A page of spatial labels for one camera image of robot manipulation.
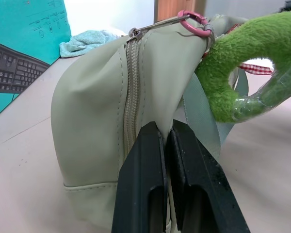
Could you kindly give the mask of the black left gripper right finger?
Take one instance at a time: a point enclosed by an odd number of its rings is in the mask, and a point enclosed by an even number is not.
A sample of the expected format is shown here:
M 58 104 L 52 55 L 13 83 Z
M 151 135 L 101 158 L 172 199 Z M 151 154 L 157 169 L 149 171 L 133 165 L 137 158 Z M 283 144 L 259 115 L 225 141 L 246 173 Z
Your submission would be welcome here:
M 181 233 L 251 233 L 222 167 L 187 124 L 174 120 L 165 154 Z

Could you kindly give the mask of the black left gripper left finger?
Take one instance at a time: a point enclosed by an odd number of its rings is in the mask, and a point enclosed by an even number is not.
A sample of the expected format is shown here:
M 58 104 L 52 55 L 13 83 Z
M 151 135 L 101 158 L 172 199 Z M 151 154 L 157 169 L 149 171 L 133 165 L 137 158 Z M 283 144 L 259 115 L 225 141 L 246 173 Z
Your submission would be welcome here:
M 112 233 L 165 233 L 167 174 L 156 123 L 139 131 L 120 172 Z

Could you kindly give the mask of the light green zip pouch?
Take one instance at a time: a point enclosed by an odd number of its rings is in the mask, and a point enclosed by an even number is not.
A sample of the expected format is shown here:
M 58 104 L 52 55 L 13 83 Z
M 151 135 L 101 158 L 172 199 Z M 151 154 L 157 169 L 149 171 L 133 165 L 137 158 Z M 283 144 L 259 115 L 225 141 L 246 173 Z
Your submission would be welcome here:
M 209 18 L 209 37 L 169 20 L 100 46 L 59 79 L 51 127 L 64 187 L 92 233 L 111 233 L 120 169 L 140 129 L 155 122 L 163 140 L 173 120 L 187 123 L 214 159 L 231 124 L 217 123 L 194 70 L 205 51 L 241 17 Z

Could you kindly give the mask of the green plush keychain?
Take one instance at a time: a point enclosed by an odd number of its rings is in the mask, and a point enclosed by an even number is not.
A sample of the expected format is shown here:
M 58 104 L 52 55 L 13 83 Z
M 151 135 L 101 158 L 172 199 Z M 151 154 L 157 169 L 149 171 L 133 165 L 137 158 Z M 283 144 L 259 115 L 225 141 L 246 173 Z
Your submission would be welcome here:
M 242 97 L 228 83 L 241 63 L 266 58 L 275 70 L 256 93 Z M 219 38 L 195 73 L 218 122 L 240 123 L 291 97 L 291 11 L 251 19 Z

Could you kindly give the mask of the pink carabiner clip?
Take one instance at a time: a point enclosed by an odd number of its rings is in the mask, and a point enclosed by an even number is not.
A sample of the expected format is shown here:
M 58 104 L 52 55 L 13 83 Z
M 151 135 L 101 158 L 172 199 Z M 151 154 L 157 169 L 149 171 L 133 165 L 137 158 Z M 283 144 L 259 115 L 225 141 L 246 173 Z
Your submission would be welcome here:
M 212 27 L 208 24 L 206 18 L 199 13 L 181 10 L 177 16 L 182 18 L 180 24 L 196 36 L 209 37 L 212 33 Z

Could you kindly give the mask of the light blue towel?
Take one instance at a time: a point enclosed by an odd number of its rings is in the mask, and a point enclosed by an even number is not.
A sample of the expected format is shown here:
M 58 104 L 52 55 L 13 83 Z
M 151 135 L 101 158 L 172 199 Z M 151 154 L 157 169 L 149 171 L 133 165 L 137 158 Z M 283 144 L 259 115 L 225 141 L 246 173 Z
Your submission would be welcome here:
M 72 36 L 68 42 L 60 43 L 60 57 L 71 58 L 82 56 L 92 49 L 126 35 L 125 32 L 114 28 L 106 30 L 87 30 Z

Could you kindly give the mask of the brown wooden door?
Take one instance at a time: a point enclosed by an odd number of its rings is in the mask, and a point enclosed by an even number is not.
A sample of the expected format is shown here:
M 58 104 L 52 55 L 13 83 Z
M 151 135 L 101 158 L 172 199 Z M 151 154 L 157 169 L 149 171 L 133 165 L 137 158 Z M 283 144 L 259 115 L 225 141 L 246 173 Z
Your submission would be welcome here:
M 156 21 L 162 21 L 178 14 L 178 0 L 156 0 Z

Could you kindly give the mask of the teal keyboard box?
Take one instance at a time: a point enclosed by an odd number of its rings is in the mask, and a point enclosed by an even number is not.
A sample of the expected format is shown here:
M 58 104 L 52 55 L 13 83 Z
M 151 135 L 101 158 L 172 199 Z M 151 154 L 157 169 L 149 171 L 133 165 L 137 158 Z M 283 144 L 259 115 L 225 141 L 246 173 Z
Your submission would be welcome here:
M 0 113 L 60 57 L 71 38 L 64 0 L 0 0 Z

